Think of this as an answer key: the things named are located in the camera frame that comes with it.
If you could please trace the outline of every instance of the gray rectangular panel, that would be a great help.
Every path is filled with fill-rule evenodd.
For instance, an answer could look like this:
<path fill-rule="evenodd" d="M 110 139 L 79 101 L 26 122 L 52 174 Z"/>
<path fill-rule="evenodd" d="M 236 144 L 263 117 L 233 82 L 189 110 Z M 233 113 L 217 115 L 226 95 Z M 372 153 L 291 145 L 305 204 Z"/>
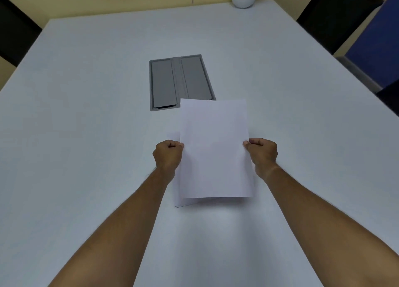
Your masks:
<path fill-rule="evenodd" d="M 182 67 L 188 98 L 211 100 L 212 94 L 203 71 L 200 56 L 182 58 Z"/>
<path fill-rule="evenodd" d="M 177 104 L 170 59 L 152 62 L 152 98 L 154 108 Z"/>

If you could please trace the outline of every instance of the person's right arm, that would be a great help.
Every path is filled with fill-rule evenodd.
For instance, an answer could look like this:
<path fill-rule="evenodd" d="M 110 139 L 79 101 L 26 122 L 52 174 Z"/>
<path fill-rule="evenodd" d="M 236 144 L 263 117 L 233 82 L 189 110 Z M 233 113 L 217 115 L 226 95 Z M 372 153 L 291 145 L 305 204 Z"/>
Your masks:
<path fill-rule="evenodd" d="M 391 248 L 278 166 L 276 143 L 249 140 L 244 146 L 256 173 L 268 185 L 325 287 L 399 286 L 399 256 Z"/>

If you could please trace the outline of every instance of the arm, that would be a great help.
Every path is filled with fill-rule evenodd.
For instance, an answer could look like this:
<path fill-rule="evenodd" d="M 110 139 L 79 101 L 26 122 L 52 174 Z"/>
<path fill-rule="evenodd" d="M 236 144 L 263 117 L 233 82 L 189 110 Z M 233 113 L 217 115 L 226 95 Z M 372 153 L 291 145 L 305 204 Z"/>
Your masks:
<path fill-rule="evenodd" d="M 49 287 L 131 287 L 136 279 L 165 189 L 182 159 L 183 144 L 164 141 L 156 169 L 88 238 Z"/>
<path fill-rule="evenodd" d="M 277 144 L 244 142 L 288 225 L 325 287 L 399 285 L 399 256 L 382 240 L 304 188 L 276 163 Z"/>

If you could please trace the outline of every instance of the black chair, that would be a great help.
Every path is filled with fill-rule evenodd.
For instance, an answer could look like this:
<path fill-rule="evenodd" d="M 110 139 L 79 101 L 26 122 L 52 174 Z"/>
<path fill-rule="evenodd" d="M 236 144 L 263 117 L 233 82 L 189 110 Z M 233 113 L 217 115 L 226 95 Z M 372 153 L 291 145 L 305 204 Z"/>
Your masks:
<path fill-rule="evenodd" d="M 376 96 L 399 116 L 399 80 L 380 90 Z"/>
<path fill-rule="evenodd" d="M 0 0 L 0 56 L 18 66 L 42 29 L 9 0 Z"/>
<path fill-rule="evenodd" d="M 384 0 L 311 0 L 297 22 L 334 54 Z"/>

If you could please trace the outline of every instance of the sheet of paper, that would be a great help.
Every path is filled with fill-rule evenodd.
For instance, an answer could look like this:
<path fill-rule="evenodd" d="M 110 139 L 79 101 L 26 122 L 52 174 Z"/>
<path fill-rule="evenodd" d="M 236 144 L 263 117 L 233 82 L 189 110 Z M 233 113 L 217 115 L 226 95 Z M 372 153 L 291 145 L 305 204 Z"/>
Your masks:
<path fill-rule="evenodd" d="M 182 198 L 249 197 L 254 176 L 245 100 L 180 100 Z"/>
<path fill-rule="evenodd" d="M 168 140 L 173 140 L 173 141 L 180 141 L 180 132 L 171 132 L 166 135 Z M 207 198 L 199 198 L 199 199 L 183 199 L 180 194 L 179 194 L 179 188 L 180 188 L 180 165 L 177 167 L 175 170 L 175 176 L 170 183 L 172 186 L 173 190 L 173 202 L 175 205 L 175 208 L 177 207 L 182 207 L 182 206 L 187 206 L 199 202 L 206 201 Z"/>

